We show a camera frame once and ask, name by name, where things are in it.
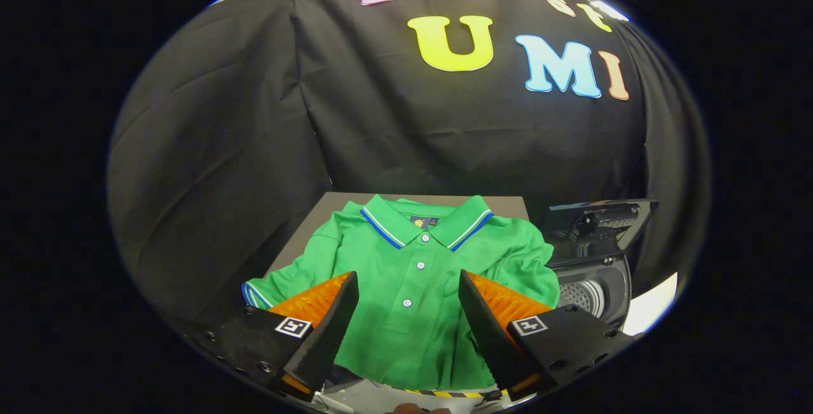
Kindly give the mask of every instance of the shirt placket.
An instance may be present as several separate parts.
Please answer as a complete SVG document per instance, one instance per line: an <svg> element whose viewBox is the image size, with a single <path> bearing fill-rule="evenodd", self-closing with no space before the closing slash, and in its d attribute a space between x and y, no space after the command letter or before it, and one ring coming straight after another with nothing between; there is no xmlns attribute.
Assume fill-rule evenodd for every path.
<svg viewBox="0 0 813 414"><path fill-rule="evenodd" d="M408 251L406 272L389 309L386 328L402 333L410 330L410 325L421 307L421 299L429 281L430 264L437 249L438 242L428 232L421 232L401 249Z"/></svg>

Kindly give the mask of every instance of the yellow letter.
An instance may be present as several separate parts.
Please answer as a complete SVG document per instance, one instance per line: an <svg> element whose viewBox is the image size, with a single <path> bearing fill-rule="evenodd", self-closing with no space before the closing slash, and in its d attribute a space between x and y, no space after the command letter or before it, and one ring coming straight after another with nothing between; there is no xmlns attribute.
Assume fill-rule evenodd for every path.
<svg viewBox="0 0 813 414"><path fill-rule="evenodd" d="M567 6L567 3L564 3L564 0L548 0L548 3L551 3L551 6L554 6L557 11L564 12L570 17L575 17L575 12L573 12L570 6Z"/></svg>
<svg viewBox="0 0 813 414"><path fill-rule="evenodd" d="M593 23L595 23L599 27L599 29L602 29L605 32L612 32L612 29L610 29L610 27L607 27L601 21L601 19L604 18L604 16L601 15L601 14L598 14L598 12L596 12L596 10L593 9L592 6L584 5L584 4L581 4L581 3L578 3L576 6L581 7L581 9L584 9L584 12L586 12L587 17L589 17L590 20L592 20Z"/></svg>
<svg viewBox="0 0 813 414"><path fill-rule="evenodd" d="M607 64L607 72L610 73L610 95L618 100L628 100L629 92L627 87L624 87L624 76L621 76L621 67L619 66L621 61L612 53L603 50L599 50L598 54L601 55L601 58L604 58L604 63Z"/></svg>
<svg viewBox="0 0 813 414"><path fill-rule="evenodd" d="M471 40L474 50L461 55L449 50L447 30L449 18L430 15L430 17L416 17L406 23L418 34L418 47L420 55L430 67L439 70L476 70L491 63L494 58L494 48L491 45L491 34L488 26L494 22L481 15L464 15L460 22L468 25L471 30Z"/></svg>

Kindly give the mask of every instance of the sleeve cuff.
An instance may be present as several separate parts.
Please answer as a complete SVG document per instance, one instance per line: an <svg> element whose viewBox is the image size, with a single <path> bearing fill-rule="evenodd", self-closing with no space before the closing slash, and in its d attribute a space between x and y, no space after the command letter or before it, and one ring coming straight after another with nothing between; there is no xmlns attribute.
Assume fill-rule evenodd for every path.
<svg viewBox="0 0 813 414"><path fill-rule="evenodd" d="M242 292L243 292L243 299L246 300L246 304L252 305L258 309L271 309L273 304L270 303L264 296L255 287L251 284L244 283L242 284Z"/></svg>

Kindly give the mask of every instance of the screw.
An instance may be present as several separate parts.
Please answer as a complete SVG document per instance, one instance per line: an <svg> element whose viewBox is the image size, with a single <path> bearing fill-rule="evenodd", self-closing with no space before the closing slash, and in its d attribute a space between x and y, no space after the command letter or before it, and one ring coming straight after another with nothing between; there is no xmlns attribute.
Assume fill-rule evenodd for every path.
<svg viewBox="0 0 813 414"><path fill-rule="evenodd" d="M272 371L271 370L271 365L268 364L268 362L263 362L263 361L259 362L257 364L257 368L259 368L260 371L264 371L265 373L270 373Z"/></svg>

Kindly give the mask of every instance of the washing machine drum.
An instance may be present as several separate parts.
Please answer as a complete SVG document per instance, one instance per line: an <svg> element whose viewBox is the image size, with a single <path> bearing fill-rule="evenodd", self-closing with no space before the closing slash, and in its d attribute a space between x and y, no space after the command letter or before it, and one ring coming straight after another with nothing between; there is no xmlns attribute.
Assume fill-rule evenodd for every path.
<svg viewBox="0 0 813 414"><path fill-rule="evenodd" d="M578 281L561 285L558 307L575 304L596 317L604 313L604 289L596 281Z"/></svg>

